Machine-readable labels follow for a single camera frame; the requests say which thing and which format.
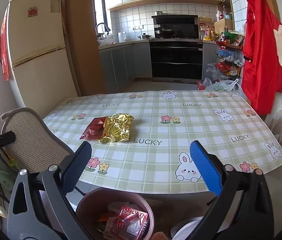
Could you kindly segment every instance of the window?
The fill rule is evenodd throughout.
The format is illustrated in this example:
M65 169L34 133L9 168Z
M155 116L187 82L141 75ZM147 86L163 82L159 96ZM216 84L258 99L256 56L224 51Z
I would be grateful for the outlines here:
M93 0L94 23L97 26L99 23L108 24L105 11L105 0ZM104 25L98 26L98 33L105 31Z

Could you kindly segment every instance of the floor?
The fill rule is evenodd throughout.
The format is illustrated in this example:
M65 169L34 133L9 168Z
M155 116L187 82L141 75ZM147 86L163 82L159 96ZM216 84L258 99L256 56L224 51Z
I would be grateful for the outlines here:
M196 85L138 81L131 83L123 92L147 90L196 90ZM276 235L282 230L282 166L267 173L265 178L272 199ZM85 193L97 188L94 185L81 181L78 182L77 187ZM141 195L149 202L155 213L156 224L154 231L163 231L166 235L168 235L169 229L175 223L187 218L203 216L208 210L206 203L213 198L213 194L210 192L173 195ZM82 199L82 195L74 190L67 194L67 198L73 208L76 209L76 206Z

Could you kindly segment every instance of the faucet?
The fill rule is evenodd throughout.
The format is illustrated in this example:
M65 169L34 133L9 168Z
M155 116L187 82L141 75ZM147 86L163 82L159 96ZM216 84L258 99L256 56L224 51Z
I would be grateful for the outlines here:
M104 27L105 27L105 32L107 32L107 34L109 34L109 31L111 30L105 23L99 23L97 26L96 26L96 34L97 34L97 37L101 37L104 33L98 33L98 26L103 24Z

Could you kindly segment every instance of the beige refrigerator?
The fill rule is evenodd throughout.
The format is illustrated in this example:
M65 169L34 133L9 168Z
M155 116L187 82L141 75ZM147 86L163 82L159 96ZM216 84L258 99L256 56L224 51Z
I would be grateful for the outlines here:
M9 82L19 107L42 118L77 97L61 16L61 0L12 0L6 21Z

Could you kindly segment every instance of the metal screw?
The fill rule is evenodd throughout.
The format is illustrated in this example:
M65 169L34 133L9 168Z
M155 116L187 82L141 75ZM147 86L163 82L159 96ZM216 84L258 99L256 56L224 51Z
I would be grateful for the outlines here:
M56 171L58 169L58 166L53 164L49 167L49 171Z
M260 169L255 169L255 173L257 175L262 175L263 174L263 172Z
M233 166L230 165L230 164L226 164L226 165L224 166L224 168L225 168L226 171L233 171L233 170L234 170Z
M24 174L26 174L26 170L25 169L20 170L20 175L24 175Z

